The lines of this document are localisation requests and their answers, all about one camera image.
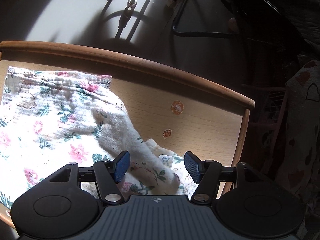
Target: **gray ribbed panel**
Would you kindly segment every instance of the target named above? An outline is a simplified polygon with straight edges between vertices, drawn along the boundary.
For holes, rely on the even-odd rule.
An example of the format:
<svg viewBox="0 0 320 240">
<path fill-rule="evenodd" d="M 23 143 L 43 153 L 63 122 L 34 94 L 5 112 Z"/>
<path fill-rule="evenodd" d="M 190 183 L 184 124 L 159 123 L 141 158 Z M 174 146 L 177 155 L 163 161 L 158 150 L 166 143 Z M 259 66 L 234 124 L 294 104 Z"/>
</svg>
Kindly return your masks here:
<svg viewBox="0 0 320 240">
<path fill-rule="evenodd" d="M 244 240 L 216 219 L 209 207 L 191 204 L 185 195 L 131 196 L 105 208 L 87 231 L 65 240 Z M 294 236 L 286 240 L 297 240 Z"/>
</svg>

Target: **crosshair symbol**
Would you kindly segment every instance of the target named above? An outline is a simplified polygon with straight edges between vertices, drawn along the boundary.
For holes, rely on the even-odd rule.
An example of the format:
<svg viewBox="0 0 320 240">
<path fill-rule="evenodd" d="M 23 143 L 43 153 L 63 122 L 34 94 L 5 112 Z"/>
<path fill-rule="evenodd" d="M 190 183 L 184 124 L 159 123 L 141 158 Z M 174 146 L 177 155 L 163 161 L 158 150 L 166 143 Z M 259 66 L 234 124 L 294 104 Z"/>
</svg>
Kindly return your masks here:
<svg viewBox="0 0 320 240">
<path fill-rule="evenodd" d="M 157 203 L 159 203 L 160 201 L 162 201 L 163 199 L 162 198 L 159 198 L 159 197 L 156 197 L 156 198 L 154 198 L 153 199 L 153 201 L 154 202 L 157 202 Z"/>
</svg>

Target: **white fabric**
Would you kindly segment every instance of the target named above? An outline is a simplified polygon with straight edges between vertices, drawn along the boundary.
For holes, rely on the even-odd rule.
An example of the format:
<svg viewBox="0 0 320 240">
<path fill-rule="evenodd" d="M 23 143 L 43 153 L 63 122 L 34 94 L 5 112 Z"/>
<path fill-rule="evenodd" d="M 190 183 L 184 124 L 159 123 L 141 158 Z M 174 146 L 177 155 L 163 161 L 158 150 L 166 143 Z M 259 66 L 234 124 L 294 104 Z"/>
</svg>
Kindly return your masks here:
<svg viewBox="0 0 320 240">
<path fill-rule="evenodd" d="M 192 195 L 196 184 L 183 159 L 145 143 L 122 101 L 109 90 L 111 76 L 81 72 L 31 71 L 10 67 L 0 106 L 0 201 L 12 202 L 71 161 L 92 166 L 128 150 L 131 165 L 118 184 L 124 197 Z M 172 169 L 159 153 L 174 156 Z M 94 195 L 90 183 L 84 190 Z"/>
</svg>

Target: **bunny print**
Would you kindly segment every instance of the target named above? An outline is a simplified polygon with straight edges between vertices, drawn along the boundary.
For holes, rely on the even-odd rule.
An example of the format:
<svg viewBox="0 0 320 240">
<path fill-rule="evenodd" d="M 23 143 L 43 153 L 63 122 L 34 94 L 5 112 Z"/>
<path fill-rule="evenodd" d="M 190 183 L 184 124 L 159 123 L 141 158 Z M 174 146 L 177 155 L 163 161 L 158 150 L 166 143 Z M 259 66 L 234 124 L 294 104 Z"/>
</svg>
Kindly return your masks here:
<svg viewBox="0 0 320 240">
<path fill-rule="evenodd" d="M 20 90 L 18 92 L 20 101 L 19 103 L 17 103 L 17 106 L 20 106 L 25 109 L 31 109 L 36 106 L 35 97 L 31 93 L 29 93 L 30 87 L 31 87 L 31 83 L 26 85 L 25 81 L 22 82 Z"/>
</svg>

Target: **orange sticker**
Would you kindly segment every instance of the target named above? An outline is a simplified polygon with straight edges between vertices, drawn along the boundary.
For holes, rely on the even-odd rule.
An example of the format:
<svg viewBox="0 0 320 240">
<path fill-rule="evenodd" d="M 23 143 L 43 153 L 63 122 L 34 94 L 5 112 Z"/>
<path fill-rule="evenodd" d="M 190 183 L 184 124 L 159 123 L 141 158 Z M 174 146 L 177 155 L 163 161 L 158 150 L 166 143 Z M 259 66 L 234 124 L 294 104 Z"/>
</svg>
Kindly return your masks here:
<svg viewBox="0 0 320 240">
<path fill-rule="evenodd" d="M 171 135 L 171 129 L 167 129 L 163 132 L 163 138 L 167 139 Z"/>
<path fill-rule="evenodd" d="M 181 114 L 183 112 L 183 103 L 181 101 L 174 101 L 171 105 L 171 110 L 176 115 Z"/>
</svg>

